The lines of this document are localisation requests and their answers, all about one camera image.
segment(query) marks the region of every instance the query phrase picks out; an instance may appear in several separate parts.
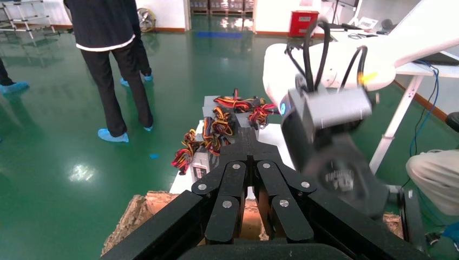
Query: laptop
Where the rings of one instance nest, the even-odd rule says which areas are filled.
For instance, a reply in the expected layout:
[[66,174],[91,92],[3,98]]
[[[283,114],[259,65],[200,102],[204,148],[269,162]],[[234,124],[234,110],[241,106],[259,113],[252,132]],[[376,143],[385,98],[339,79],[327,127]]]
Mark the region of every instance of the laptop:
[[442,53],[434,53],[424,58],[420,58],[420,60],[428,62],[432,65],[448,65],[448,66],[459,65],[459,60],[451,58],[450,56],[442,54]]

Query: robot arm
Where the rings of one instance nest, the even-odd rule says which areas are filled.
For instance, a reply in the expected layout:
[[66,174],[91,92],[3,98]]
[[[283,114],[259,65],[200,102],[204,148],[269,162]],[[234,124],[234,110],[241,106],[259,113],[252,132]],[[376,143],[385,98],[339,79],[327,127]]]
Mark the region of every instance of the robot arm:
[[[366,90],[374,91],[389,85],[395,78],[395,69],[459,44],[459,31],[454,12],[459,1],[422,0],[388,36],[364,38],[345,42],[331,42],[320,80],[326,88],[339,88],[352,55],[357,47],[368,47],[364,77]],[[441,25],[433,21],[441,19]],[[263,83],[266,94],[278,107],[289,89],[295,88],[298,69],[284,54],[287,44],[274,44],[266,49]],[[316,80],[322,57],[323,44],[309,48],[311,71]],[[292,56],[304,69],[301,50],[293,50]],[[357,63],[351,70],[345,88],[357,85]]]

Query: beige pants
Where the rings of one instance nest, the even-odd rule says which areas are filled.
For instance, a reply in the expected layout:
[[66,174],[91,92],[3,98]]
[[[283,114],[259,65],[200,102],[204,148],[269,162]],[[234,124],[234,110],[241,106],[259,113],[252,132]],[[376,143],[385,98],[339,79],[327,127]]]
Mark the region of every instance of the beige pants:
[[459,150],[411,157],[406,170],[422,192],[447,215],[459,215]]

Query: green epoxy floor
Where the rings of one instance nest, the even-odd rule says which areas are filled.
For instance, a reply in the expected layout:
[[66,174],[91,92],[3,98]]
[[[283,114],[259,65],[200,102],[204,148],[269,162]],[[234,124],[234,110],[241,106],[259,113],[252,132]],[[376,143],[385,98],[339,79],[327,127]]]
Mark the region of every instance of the green epoxy floor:
[[[155,125],[151,133],[143,130],[129,91],[116,84],[128,144],[97,137],[97,130],[105,127],[102,107],[73,35],[51,37],[37,49],[1,38],[0,57],[11,78],[31,85],[20,95],[0,97],[1,260],[97,259],[133,195],[169,190],[176,175],[170,161],[183,134],[202,117],[203,96],[231,94],[237,87],[241,96],[266,97],[261,80],[265,50],[287,39],[249,31],[240,39],[195,35],[199,30],[240,30],[231,24],[240,21],[216,18],[209,23],[198,17],[194,30],[186,34],[142,38],[155,75],[154,84],[145,85]],[[114,60],[112,66],[117,82],[120,73]],[[393,85],[380,94],[382,103],[373,117],[353,135],[368,159],[402,91]],[[383,181],[407,180],[408,147],[420,112],[413,103],[379,168],[377,176]],[[280,118],[271,122],[279,123]],[[418,143],[421,151],[447,150],[459,143],[459,135],[432,119]],[[150,159],[150,154],[159,158]],[[438,229],[429,220],[432,214],[423,211],[428,230]],[[446,239],[431,252],[436,259],[457,258]]]

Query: person's leg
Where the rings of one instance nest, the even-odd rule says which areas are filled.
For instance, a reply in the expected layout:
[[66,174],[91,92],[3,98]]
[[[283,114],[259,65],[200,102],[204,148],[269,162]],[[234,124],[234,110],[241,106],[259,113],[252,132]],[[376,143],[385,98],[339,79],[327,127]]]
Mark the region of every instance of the person's leg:
[[118,62],[121,75],[130,85],[135,106],[139,114],[139,121],[146,130],[150,131],[153,126],[153,116],[150,111],[145,88],[140,79],[136,58],[132,50],[133,46],[134,43],[131,43],[126,47],[112,50],[112,53]]
[[459,215],[459,150],[413,156],[406,170],[438,209],[448,215]]
[[6,71],[5,65],[0,58],[0,85],[8,86],[13,83],[13,80],[8,77],[8,72]]
[[15,83],[8,77],[5,65],[0,58],[0,92],[2,94],[12,93],[27,88],[29,85],[26,82]]
[[127,142],[127,127],[115,95],[115,84],[113,83],[112,68],[109,59],[110,52],[81,50],[81,54],[91,76],[97,84],[107,122],[107,129],[99,130],[99,137],[106,141]]
[[[143,46],[142,42],[142,32],[140,30],[139,24],[132,25],[132,29],[134,30],[135,38],[133,40],[133,52],[135,54],[135,58],[137,59],[137,66],[140,72],[144,75],[146,81],[153,81],[153,73],[152,69],[150,68],[150,63],[148,62],[147,51]],[[129,87],[129,83],[126,79],[121,78],[121,84]]]

